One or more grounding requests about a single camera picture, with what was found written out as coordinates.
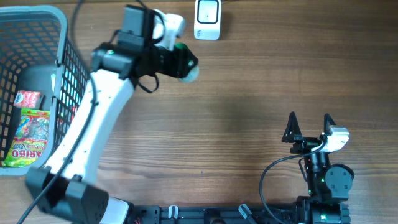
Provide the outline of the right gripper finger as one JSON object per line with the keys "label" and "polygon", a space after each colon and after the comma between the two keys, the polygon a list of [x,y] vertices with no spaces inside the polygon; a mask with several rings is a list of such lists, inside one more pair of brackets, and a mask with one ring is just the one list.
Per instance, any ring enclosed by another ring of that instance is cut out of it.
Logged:
{"label": "right gripper finger", "polygon": [[324,115],[324,128],[323,128],[323,132],[325,135],[327,136],[331,136],[332,135],[332,129],[335,127],[336,123],[333,121],[333,119],[331,118],[331,116],[326,113]]}
{"label": "right gripper finger", "polygon": [[302,141],[302,133],[294,111],[289,114],[287,127],[284,131],[281,141],[284,143],[295,143]]}

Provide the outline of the green lid jar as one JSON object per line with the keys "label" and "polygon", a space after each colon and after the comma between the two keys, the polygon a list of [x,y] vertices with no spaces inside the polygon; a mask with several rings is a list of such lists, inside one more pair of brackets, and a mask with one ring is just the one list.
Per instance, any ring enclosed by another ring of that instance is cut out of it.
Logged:
{"label": "green lid jar", "polygon": [[180,82],[190,83],[199,75],[198,58],[184,43],[176,43],[174,52],[177,56],[177,77]]}

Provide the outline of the small red candy box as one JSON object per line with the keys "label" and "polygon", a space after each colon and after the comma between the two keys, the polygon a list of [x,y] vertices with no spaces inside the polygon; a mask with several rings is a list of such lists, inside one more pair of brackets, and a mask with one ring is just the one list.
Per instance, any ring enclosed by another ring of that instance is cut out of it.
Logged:
{"label": "small red candy box", "polygon": [[39,109],[43,97],[43,94],[39,91],[19,90],[14,100],[14,106],[18,108]]}

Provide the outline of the green Haribo gummy bag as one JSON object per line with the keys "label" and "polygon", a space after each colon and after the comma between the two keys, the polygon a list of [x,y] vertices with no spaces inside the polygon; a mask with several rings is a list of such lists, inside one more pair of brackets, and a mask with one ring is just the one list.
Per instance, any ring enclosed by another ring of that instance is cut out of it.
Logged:
{"label": "green Haribo gummy bag", "polygon": [[35,162],[47,146],[49,124],[49,111],[22,108],[19,126],[4,165],[25,167]]}

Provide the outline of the light blue tissue pack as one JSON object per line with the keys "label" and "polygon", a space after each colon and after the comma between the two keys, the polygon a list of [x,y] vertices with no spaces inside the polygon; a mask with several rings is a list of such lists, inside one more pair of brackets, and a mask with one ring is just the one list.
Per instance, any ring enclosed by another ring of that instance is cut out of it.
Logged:
{"label": "light blue tissue pack", "polygon": [[51,74],[50,79],[51,79],[51,84],[52,84],[52,94],[55,94],[55,86],[56,86],[56,74]]}

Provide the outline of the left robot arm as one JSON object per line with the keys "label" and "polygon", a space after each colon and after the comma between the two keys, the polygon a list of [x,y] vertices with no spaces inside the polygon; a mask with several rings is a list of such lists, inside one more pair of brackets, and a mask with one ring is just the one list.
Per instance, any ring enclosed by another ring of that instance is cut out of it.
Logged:
{"label": "left robot arm", "polygon": [[192,82],[198,59],[183,43],[185,19],[145,5],[127,5],[122,26],[91,54],[90,79],[55,152],[31,167],[25,184],[32,206],[73,223],[137,223],[132,203],[95,186],[112,128],[143,76]]}

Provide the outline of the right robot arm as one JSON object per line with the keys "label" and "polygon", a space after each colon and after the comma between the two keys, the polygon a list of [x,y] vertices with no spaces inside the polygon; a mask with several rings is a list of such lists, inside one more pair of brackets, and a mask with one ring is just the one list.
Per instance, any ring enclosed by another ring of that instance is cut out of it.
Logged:
{"label": "right robot arm", "polygon": [[295,113],[289,114],[282,142],[291,143],[290,152],[300,156],[304,163],[300,171],[308,187],[308,196],[299,196],[294,203],[290,223],[351,223],[345,202],[353,186],[354,172],[344,164],[331,164],[329,158],[348,141],[348,129],[336,125],[329,114],[324,115],[319,137],[303,136]]}

